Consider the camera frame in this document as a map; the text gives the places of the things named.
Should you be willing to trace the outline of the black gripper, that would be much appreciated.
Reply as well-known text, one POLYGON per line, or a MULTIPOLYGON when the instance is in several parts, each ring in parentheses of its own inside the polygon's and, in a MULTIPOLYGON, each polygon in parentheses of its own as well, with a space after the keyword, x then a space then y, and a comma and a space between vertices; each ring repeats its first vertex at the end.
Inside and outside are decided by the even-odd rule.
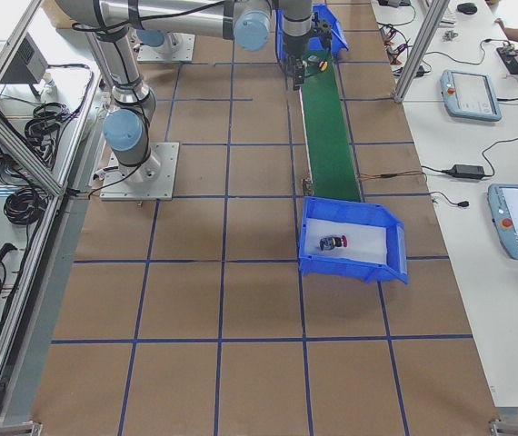
POLYGON ((309 45, 309 35, 292 36, 283 34, 284 73, 293 76, 293 89, 300 89, 304 84, 305 65, 301 60, 309 45))

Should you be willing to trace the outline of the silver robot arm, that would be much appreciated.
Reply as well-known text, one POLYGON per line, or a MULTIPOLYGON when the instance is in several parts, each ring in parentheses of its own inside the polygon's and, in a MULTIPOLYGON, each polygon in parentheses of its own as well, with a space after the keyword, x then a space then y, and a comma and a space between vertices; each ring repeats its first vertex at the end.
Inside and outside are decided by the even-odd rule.
POLYGON ((182 35, 176 33, 139 29, 136 35, 141 43, 141 53, 156 54, 163 58, 177 55, 184 44, 182 35))
POLYGON ((103 57, 100 68, 113 83, 117 106, 105 119, 104 136, 123 181, 129 183, 151 180, 161 166, 149 143, 155 98, 134 57, 131 30, 210 36, 258 51, 269 40, 271 13, 279 11, 284 73, 295 89, 304 83, 304 55, 314 36, 309 1, 61 1, 58 5, 73 20, 75 30, 95 41, 103 57))

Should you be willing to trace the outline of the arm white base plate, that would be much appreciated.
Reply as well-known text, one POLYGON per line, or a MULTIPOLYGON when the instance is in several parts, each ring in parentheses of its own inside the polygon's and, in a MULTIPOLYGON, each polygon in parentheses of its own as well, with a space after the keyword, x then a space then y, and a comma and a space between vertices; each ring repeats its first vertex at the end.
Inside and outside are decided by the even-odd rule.
POLYGON ((180 64, 191 63, 194 54, 195 36, 170 33, 159 46, 141 43, 137 62, 141 64, 180 64))
POLYGON ((179 143, 150 143, 150 157, 135 173, 125 179, 132 168, 120 166, 110 153, 109 166, 116 166, 105 174, 104 185, 98 194, 104 201, 171 200, 179 154, 179 143))

